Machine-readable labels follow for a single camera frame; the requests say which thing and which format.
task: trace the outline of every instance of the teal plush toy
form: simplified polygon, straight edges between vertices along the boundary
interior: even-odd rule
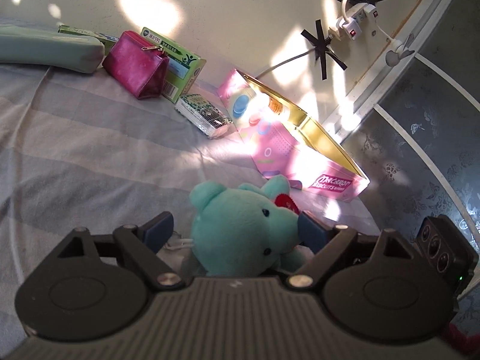
[[[232,189],[214,181],[193,189],[193,253],[207,275],[257,276],[268,268],[293,272],[303,264],[295,249],[298,215],[272,201],[289,192],[282,175],[261,189],[251,184]]]

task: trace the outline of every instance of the zipper pull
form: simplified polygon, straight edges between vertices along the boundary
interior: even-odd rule
[[[146,50],[160,50],[160,51],[163,51],[163,47],[162,46],[142,47],[142,50],[143,51],[146,51]]]

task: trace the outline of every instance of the pink tin box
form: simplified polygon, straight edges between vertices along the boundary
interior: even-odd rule
[[[218,95],[267,179],[283,174],[293,188],[344,202],[370,182],[318,122],[253,77],[231,71]]]

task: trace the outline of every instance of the barcode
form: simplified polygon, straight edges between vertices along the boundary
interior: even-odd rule
[[[168,81],[163,83],[162,94],[169,99],[173,99],[179,89],[175,86],[170,84]]]

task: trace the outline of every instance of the green pencil case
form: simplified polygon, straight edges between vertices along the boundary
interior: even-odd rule
[[[0,25],[0,63],[50,65],[93,73],[104,51],[104,45],[91,36]]]

